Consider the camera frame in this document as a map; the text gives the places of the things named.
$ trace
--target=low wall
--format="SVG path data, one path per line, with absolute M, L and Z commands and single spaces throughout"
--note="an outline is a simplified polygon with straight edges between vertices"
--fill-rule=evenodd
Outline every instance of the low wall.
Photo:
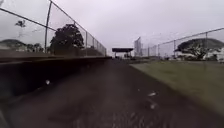
M 37 61 L 26 58 L 26 61 L 0 63 L 0 100 L 33 92 L 47 86 L 46 80 L 56 82 L 107 59 L 110 58 L 39 58 Z

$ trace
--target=lawn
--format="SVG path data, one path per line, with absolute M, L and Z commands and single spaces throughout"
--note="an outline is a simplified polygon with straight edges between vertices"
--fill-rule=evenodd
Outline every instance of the lawn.
M 224 116 L 224 65 L 152 62 L 133 66 Z

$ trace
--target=cloud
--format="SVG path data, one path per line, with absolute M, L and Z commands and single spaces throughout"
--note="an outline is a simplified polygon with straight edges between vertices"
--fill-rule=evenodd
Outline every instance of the cloud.
M 45 23 L 47 0 L 7 1 L 2 6 Z M 222 0 L 54 0 L 107 49 L 133 47 L 139 36 L 144 44 L 167 42 L 211 29 L 224 23 Z M 52 10 L 50 25 L 69 19 Z

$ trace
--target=asphalt path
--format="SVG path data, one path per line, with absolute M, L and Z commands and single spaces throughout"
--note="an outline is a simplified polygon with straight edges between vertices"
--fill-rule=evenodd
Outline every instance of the asphalt path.
M 13 128 L 223 128 L 215 113 L 120 60 L 10 103 Z

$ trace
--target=roof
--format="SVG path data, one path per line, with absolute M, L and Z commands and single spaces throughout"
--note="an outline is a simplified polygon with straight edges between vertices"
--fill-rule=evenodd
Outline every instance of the roof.
M 131 52 L 133 48 L 112 48 L 113 52 Z

